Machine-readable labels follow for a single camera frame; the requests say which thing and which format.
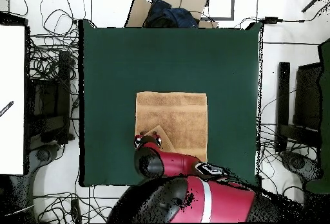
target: black frame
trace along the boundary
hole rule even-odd
[[[231,0],[231,12],[230,17],[210,17],[211,21],[233,21],[234,20],[234,7],[235,0]],[[208,17],[201,17],[201,21],[209,21]]]

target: brown towel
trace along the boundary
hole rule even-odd
[[[135,134],[161,126],[176,152],[207,162],[205,93],[137,93]]]

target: white screen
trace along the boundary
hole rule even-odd
[[[0,25],[0,174],[23,174],[24,26]]]

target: bag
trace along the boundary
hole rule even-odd
[[[198,28],[193,16],[184,8],[171,8],[169,3],[156,0],[146,20],[147,28]]]

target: green tablecloth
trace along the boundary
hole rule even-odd
[[[140,91],[206,93],[208,162],[256,183],[261,24],[249,30],[92,28],[88,21],[80,25],[84,186],[141,181],[133,163],[135,99]]]

